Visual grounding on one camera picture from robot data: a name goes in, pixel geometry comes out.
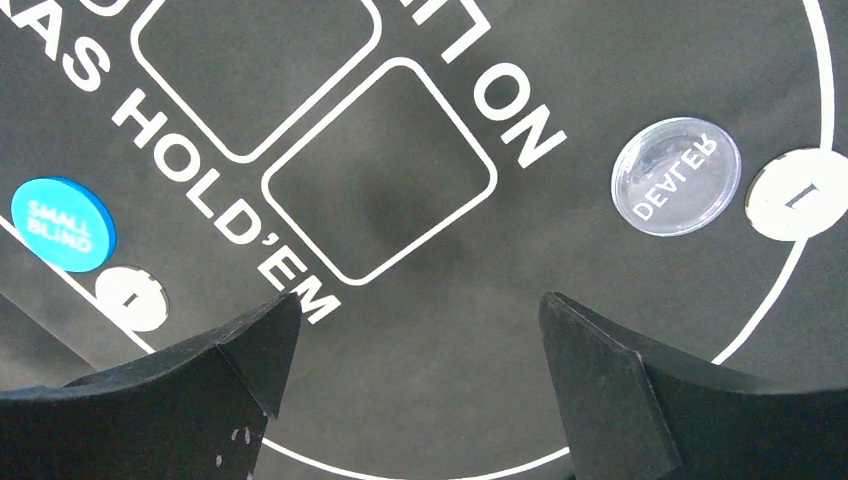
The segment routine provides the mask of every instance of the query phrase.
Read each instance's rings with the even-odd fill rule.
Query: white rounded square outline
[[[309,238],[303,229],[298,226],[297,222],[292,219],[292,217],[286,213],[283,207],[274,200],[274,197],[271,195],[269,189],[269,183],[271,181],[271,177],[273,177],[286,163],[289,162],[295,155],[297,155],[303,147],[305,147],[309,142],[311,142],[322,130],[324,130],[330,123],[332,123],[336,117],[338,117],[342,112],[344,112],[357,98],[362,96],[369,88],[371,88],[380,78],[382,78],[389,70],[397,67],[405,67],[412,70],[413,73],[421,80],[421,83],[427,88],[439,106],[444,110],[444,112],[448,115],[448,117],[453,121],[454,125],[456,125],[459,132],[471,146],[475,153],[480,157],[480,160],[483,161],[483,164],[486,166],[486,169],[489,171],[489,184],[486,186],[485,190],[482,193],[478,194],[474,197],[470,202],[463,205],[459,210],[455,211],[447,218],[439,222],[435,227],[428,230],[424,235],[418,237],[415,241],[404,247],[400,252],[396,253],[394,256],[383,262],[382,265],[374,269],[368,275],[362,278],[350,278],[330,260],[324,252]],[[456,111],[454,111],[453,107],[450,103],[448,103],[447,99],[445,99],[442,92],[439,91],[438,87],[433,83],[430,77],[427,75],[427,72],[419,65],[415,60],[406,57],[395,57],[388,61],[386,61],[383,65],[377,68],[374,73],[368,76],[362,84],[356,87],[344,100],[341,101],[330,113],[327,114],[326,117],[321,119],[306,135],[303,136],[300,140],[297,141],[283,156],[274,162],[268,169],[265,171],[265,174],[262,176],[262,195],[265,197],[265,201],[268,202],[274,210],[283,218],[283,220],[288,223],[288,225],[292,228],[292,230],[297,233],[301,240],[312,250],[312,252],[324,262],[324,265],[330,269],[331,272],[341,280],[343,283],[353,286],[359,287],[365,285],[383,272],[388,270],[392,265],[398,263],[404,257],[412,253],[416,248],[420,247],[427,240],[433,238],[437,233],[441,232],[448,225],[458,220],[461,216],[468,213],[472,208],[479,205],[483,200],[488,198],[492,192],[495,191],[495,186],[498,183],[498,171],[495,167],[494,162],[489,155],[483,150],[483,147],[474,137],[474,134],[468,129],[468,126],[465,125],[465,122],[459,118]]]
[[[380,11],[377,9],[377,6],[374,4],[374,0],[360,0],[365,8],[368,10],[368,13],[371,15],[371,19],[374,22],[373,31],[371,32],[371,38],[368,42],[356,52],[356,54],[351,57],[336,73],[334,73],[326,82],[324,82],[321,87],[316,90],[309,98],[303,102],[288,118],[286,118],[279,127],[277,127],[271,135],[268,136],[262,143],[259,144],[252,152],[247,155],[239,155],[234,153],[232,150],[227,147],[215,132],[209,128],[208,125],[200,118],[197,113],[189,106],[185,100],[180,97],[180,95],[174,90],[171,85],[156,71],[153,65],[147,61],[144,57],[144,54],[141,52],[141,47],[139,45],[139,36],[141,36],[142,30],[147,27],[147,24],[150,23],[150,20],[153,19],[153,16],[157,11],[162,7],[166,0],[153,0],[150,5],[144,10],[141,16],[136,20],[136,22],[132,26],[132,30],[130,32],[130,46],[132,48],[133,56],[135,56],[136,61],[144,71],[150,75],[151,78],[159,85],[159,87],[169,96],[177,106],[197,125],[197,128],[206,135],[207,138],[227,157],[230,161],[239,163],[239,164],[247,164],[251,163],[257,158],[259,158],[263,153],[265,153],[271,145],[274,144],[283,134],[291,128],[298,120],[300,120],[306,112],[308,112],[312,107],[315,106],[325,95],[335,87],[348,73],[350,73],[357,65],[359,65],[365,57],[367,57],[375,48],[377,48],[377,44],[380,43],[380,37],[383,34],[383,20],[380,16]]]

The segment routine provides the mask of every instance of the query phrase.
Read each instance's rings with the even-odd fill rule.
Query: dealer button
[[[93,193],[68,179],[30,180],[12,197],[12,221],[24,243],[45,262],[89,272],[112,256],[115,224]]]
[[[636,135],[613,167],[612,199],[632,226],[659,237],[704,227],[733,199],[742,170],[727,132],[672,118]]]

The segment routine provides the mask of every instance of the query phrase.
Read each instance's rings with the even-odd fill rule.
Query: white poker chip
[[[829,229],[848,211],[848,158],[817,148],[769,163],[748,191],[751,225],[773,240],[800,241]]]
[[[168,295],[149,273],[135,267],[104,270],[94,283],[109,317],[134,332],[152,332],[168,318]]]

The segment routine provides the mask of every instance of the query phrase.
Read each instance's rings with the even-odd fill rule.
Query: white printed line
[[[833,149],[833,137],[836,132],[836,88],[833,80],[833,60],[830,55],[830,42],[827,38],[827,27],[824,23],[821,5],[818,0],[803,0],[804,10],[807,12],[807,19],[810,22],[810,29],[813,32],[813,44],[816,47],[816,61],[819,68],[819,85],[821,88],[821,140],[820,147],[823,150]],[[774,306],[774,303],[780,297],[783,289],[786,288],[786,283],[795,267],[798,266],[798,261],[801,259],[801,254],[804,253],[804,247],[807,245],[806,240],[795,242],[792,246],[792,251],[789,252],[789,257],[783,265],[774,286],[769,291],[760,308],[754,312],[754,316],[748,320],[748,323],[739,332],[739,335],[730,342],[730,345],[724,349],[716,358],[713,359],[714,364],[721,365],[731,355],[736,353],[754,330],[765,317],[766,313]]]
[[[789,257],[786,259],[786,263],[783,265],[783,269],[781,269],[780,274],[777,276],[777,280],[774,282],[774,286],[771,287],[768,295],[763,300],[763,303],[760,304],[760,307],[754,312],[754,315],[748,320],[748,323],[745,324],[745,327],[739,332],[739,335],[730,342],[730,345],[725,347],[721,353],[713,359],[712,363],[716,365],[721,365],[725,362],[731,355],[736,353],[745,342],[751,337],[751,334],[754,333],[757,326],[759,326],[760,322],[765,318],[766,313],[771,310],[771,307],[774,306],[774,303],[777,302],[777,299],[780,297],[780,294],[783,293],[783,289],[786,288],[786,283],[789,282],[789,277],[792,276],[792,272],[795,270],[795,267],[798,266],[798,260],[801,259],[801,254],[804,253],[804,246],[807,244],[806,240],[801,240],[799,242],[795,242],[795,245],[792,246],[792,250],[789,252]]]
[[[29,246],[27,246],[27,244],[24,242],[24,239],[21,238],[21,234],[20,234],[20,232],[18,232],[18,230],[15,228],[15,226],[12,225],[11,222],[6,220],[2,216],[0,216],[0,226],[2,226],[3,229],[5,229],[7,232],[11,233],[12,236],[15,237],[15,239],[17,241],[21,242],[21,244],[23,246],[29,248]],[[153,350],[153,348],[150,345],[148,345],[147,342],[142,340],[135,332],[124,327],[123,325],[120,324],[120,322],[117,322],[114,318],[110,317],[109,314],[106,313],[106,309],[104,309],[103,306],[100,305],[100,302],[97,300],[97,298],[94,295],[92,295],[91,292],[86,290],[85,287],[83,287],[76,280],[74,280],[73,277],[68,275],[68,272],[62,270],[61,268],[57,268],[57,267],[55,267],[55,266],[53,266],[53,265],[51,265],[47,262],[44,262],[44,264],[47,265],[48,267],[50,267],[51,270],[56,272],[56,275],[58,275],[59,278],[64,280],[65,283],[67,283],[71,288],[73,288],[75,292],[77,292],[82,298],[84,298],[94,308],[99,310],[100,313],[102,313],[103,316],[105,316],[112,323],[114,323],[116,327],[120,328],[121,331],[124,332],[124,334],[127,337],[129,337],[130,340],[132,340],[133,342],[135,342],[136,345],[139,346],[139,348],[141,348],[142,350],[144,350],[148,354],[155,352],[155,350]]]
[[[459,130],[462,134],[463,138],[468,145],[474,150],[474,153],[480,158],[480,161],[483,162],[483,165],[486,167],[486,170],[489,172],[489,183],[486,185],[486,188],[477,194],[474,198],[472,198],[465,205],[460,207],[455,212],[448,215],[444,220],[436,224],[436,226],[430,228],[427,232],[425,232],[420,237],[416,238],[409,245],[405,246],[401,251],[394,254],[388,260],[384,261],[380,266],[375,268],[371,273],[365,275],[362,278],[351,278],[347,276],[341,269],[336,266],[335,263],[321,250],[318,245],[315,244],[314,241],[306,234],[306,232],[300,228],[297,222],[291,217],[291,215],[286,212],[282,205],[274,198],[271,194],[270,182],[274,175],[280,171],[289,161],[291,161],[301,150],[303,150],[306,145],[309,144],[318,134],[320,134],[327,126],[329,126],[336,118],[339,117],[345,110],[348,109],[354,102],[356,102],[359,97],[365,94],[374,84],[377,83],[383,76],[385,76],[389,71],[393,68],[407,68],[411,70],[421,81],[421,83],[427,88],[427,91],[430,95],[433,96],[433,99],[436,100],[436,103],[439,104],[439,107],[445,112],[445,114],[450,118],[453,122],[454,126]],[[333,275],[336,276],[343,283],[350,285],[352,287],[361,287],[371,282],[378,276],[382,275],[383,272],[391,268],[393,265],[397,264],[401,260],[403,260],[407,255],[415,251],[418,247],[429,241],[431,238],[436,236],[439,232],[449,227],[452,223],[459,220],[460,217],[465,215],[474,209],[477,205],[481,204],[484,200],[489,198],[492,195],[492,192],[495,191],[495,187],[498,184],[498,170],[495,166],[495,162],[489,157],[489,154],[486,153],[486,150],[480,145],[480,142],[477,141],[477,138],[474,137],[474,134],[471,133],[471,130],[465,124],[465,122],[460,118],[460,116],[453,109],[451,104],[439,90],[433,80],[427,75],[427,72],[418,64],[415,60],[406,57],[395,57],[387,60],[383,63],[377,70],[374,71],[368,78],[365,79],[359,86],[357,86],[347,97],[344,98],[330,113],[327,114],[321,121],[319,121],[312,129],[309,130],[300,140],[298,140],[286,153],[280,157],[279,160],[274,162],[268,169],[265,171],[265,174],[262,175],[262,194],[265,196],[265,201],[282,217],[283,220],[291,227],[292,230],[303,240],[311,250],[312,253],[315,254],[324,265],[333,272]]]
[[[819,66],[819,86],[821,88],[821,144],[823,150],[833,150],[833,137],[836,133],[836,86],[833,81],[833,59],[830,56],[830,42],[827,39],[827,26],[818,0],[802,0],[810,28],[813,31],[813,43],[816,46],[816,61]]]
[[[280,445],[277,445],[276,443],[272,442],[271,440],[268,440],[267,438],[263,439],[262,443],[265,444],[265,446],[270,447],[271,449],[273,449],[273,450],[275,450],[279,453],[282,453],[283,455],[285,455],[287,457],[291,457],[291,458],[293,458],[293,459],[295,459],[295,460],[297,460],[301,463],[305,463],[305,464],[310,465],[312,467],[315,467],[319,470],[323,470],[323,471],[329,472],[329,473],[334,473],[336,475],[341,475],[343,477],[354,478],[356,480],[403,480],[403,479],[399,479],[399,478],[377,477],[377,476],[374,476],[374,475],[351,472],[349,470],[344,470],[344,469],[341,469],[341,468],[338,468],[338,467],[333,467],[331,465],[327,465],[326,463],[321,463],[319,461],[312,460],[311,458],[304,457],[303,455],[292,452],[291,450],[284,448],[284,447],[281,447]],[[525,463],[524,465],[520,465],[518,467],[510,468],[508,470],[501,470],[500,472],[489,473],[489,474],[480,475],[480,476],[477,476],[477,477],[453,478],[453,479],[450,479],[450,480],[495,480],[495,479],[498,479],[498,478],[504,478],[504,477],[507,477],[509,475],[515,475],[516,473],[522,473],[522,472],[526,472],[528,470],[532,470],[532,469],[534,469],[538,466],[552,462],[552,461],[554,461],[558,458],[562,458],[562,457],[568,455],[568,453],[569,453],[569,449],[568,449],[568,447],[565,447],[562,450],[554,452],[554,453],[552,453],[552,454],[550,454],[546,457],[542,457],[538,460],[534,460],[530,463]]]
[[[292,125],[294,125],[298,120],[300,120],[306,112],[308,112],[312,107],[315,106],[327,93],[332,90],[342,79],[347,76],[357,65],[362,63],[365,58],[377,48],[377,44],[380,43],[380,37],[383,34],[383,19],[380,16],[380,11],[377,9],[377,6],[374,4],[374,0],[361,0],[362,4],[365,6],[365,9],[368,10],[368,14],[371,15],[371,20],[374,23],[373,30],[371,33],[371,38],[368,39],[368,42],[361,48],[356,54],[351,57],[345,64],[334,73],[320,88],[318,88],[315,93],[313,93],[306,101],[297,108],[288,118],[286,118],[283,123],[274,130],[271,135],[268,136],[258,147],[256,147],[252,152],[247,155],[240,155],[234,153],[230,150],[224,142],[218,138],[215,132],[212,131],[211,128],[200,118],[194,109],[183,100],[179,93],[174,90],[171,85],[162,77],[161,74],[153,67],[153,65],[147,60],[144,56],[144,53],[141,51],[141,46],[139,45],[139,37],[141,36],[141,32],[147,27],[147,24],[150,23],[150,20],[153,19],[153,16],[156,12],[162,7],[165,3],[165,0],[154,0],[145,10],[144,13],[141,14],[138,21],[132,26],[130,30],[130,47],[132,49],[133,55],[135,56],[136,61],[147,72],[148,75],[159,85],[159,87],[171,97],[171,100],[177,104],[180,109],[182,109],[183,113],[186,114],[188,118],[190,118],[194,124],[197,126],[200,131],[202,131],[209,141],[211,141],[218,150],[224,154],[225,157],[230,159],[235,163],[251,163],[257,158],[259,158],[263,153],[265,153],[271,145],[274,144],[280,137],[285,134]]]
[[[91,0],[80,0],[85,8],[91,10],[93,13],[100,15],[101,17],[114,17],[115,15],[121,13],[121,10],[130,3],[130,0],[116,0],[109,5],[108,7],[101,7]]]
[[[830,54],[830,45],[827,38],[827,29],[825,28],[824,17],[822,16],[821,6],[818,3],[818,0],[803,0],[804,8],[807,12],[807,17],[810,22],[810,27],[813,31],[813,40],[816,47],[816,58],[818,61],[818,69],[819,69],[819,82],[821,85],[821,112],[822,112],[822,128],[821,128],[821,148],[826,150],[831,150],[833,148],[833,137],[835,135],[835,124],[836,124],[836,95],[835,95],[835,86],[833,81],[833,64],[831,60]],[[0,216],[0,225],[3,226],[9,233],[11,233],[15,238],[21,241],[20,235],[17,230],[2,216]],[[804,246],[806,245],[806,241],[796,242],[792,248],[792,251],[789,253],[789,257],[786,259],[786,263],[783,266],[783,269],[778,275],[777,280],[775,281],[774,286],[772,287],[769,294],[760,304],[760,307],[754,312],[754,315],[748,321],[748,323],[743,328],[742,332],[731,342],[730,345],[725,348],[725,350],[719,354],[714,360],[713,363],[721,364],[731,355],[736,353],[737,350],[750,338],[751,334],[759,325],[760,321],[765,317],[768,310],[774,305],[777,298],[783,292],[783,289],[786,287],[786,283],[789,280],[789,277],[792,275],[792,272],[795,270],[795,267],[798,264],[798,260],[801,257],[801,254],[804,251]],[[82,295],[89,303],[94,305],[98,310],[100,310],[103,315],[107,318],[110,318],[106,312],[98,307],[97,300],[81,285],[79,285],[73,278],[71,278],[67,273],[62,270],[58,270],[51,266],[51,268],[61,277],[68,285],[71,286],[77,293]],[[121,326],[112,320],[118,328]],[[130,339],[132,339],[139,347],[142,348],[147,353],[153,353],[154,350],[150,348],[149,345],[144,343],[135,332],[127,331],[124,328],[121,328]],[[302,462],[306,465],[310,465],[319,470],[323,470],[329,473],[334,473],[337,475],[341,475],[347,478],[354,478],[358,480],[402,480],[402,479],[389,479],[385,477],[376,477],[373,475],[367,475],[363,473],[351,472],[348,470],[343,470],[341,468],[333,467],[316,460],[312,460],[308,457],[304,457],[303,455],[299,455],[291,450],[281,447],[280,445],[272,442],[271,440],[263,439],[263,444],[270,447],[274,451],[286,455],[294,460]],[[538,460],[534,460],[530,463],[526,463],[524,465],[510,468],[507,470],[502,470],[494,473],[490,473],[487,475],[482,475],[478,477],[467,477],[467,478],[456,478],[452,480],[495,480],[499,478],[504,478],[509,475],[515,475],[517,473],[525,472],[528,470],[532,470],[534,468],[540,467],[547,463],[550,463],[558,458],[564,457],[568,455],[570,452],[568,447],[565,447],[561,450],[558,450],[550,455],[542,457]]]

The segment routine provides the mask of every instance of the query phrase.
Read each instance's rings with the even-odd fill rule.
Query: blue small blind button
[[[36,178],[18,187],[12,222],[33,253],[68,272],[100,267],[117,244],[115,223],[103,202],[65,178]]]

